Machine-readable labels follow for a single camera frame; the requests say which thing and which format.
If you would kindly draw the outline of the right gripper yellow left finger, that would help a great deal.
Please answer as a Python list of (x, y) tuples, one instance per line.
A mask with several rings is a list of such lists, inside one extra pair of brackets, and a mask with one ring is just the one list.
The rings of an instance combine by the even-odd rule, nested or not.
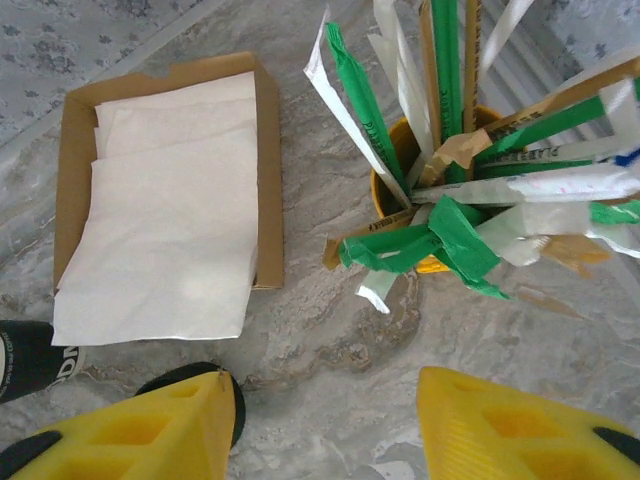
[(236, 442), (236, 387), (223, 369), (50, 425), (1, 453), (4, 479), (223, 479)]

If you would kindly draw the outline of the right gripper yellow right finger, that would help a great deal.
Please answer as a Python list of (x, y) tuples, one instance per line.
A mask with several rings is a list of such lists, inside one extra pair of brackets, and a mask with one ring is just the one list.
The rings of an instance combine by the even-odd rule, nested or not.
[(443, 367), (421, 369), (432, 479), (636, 479), (639, 438), (586, 410)]

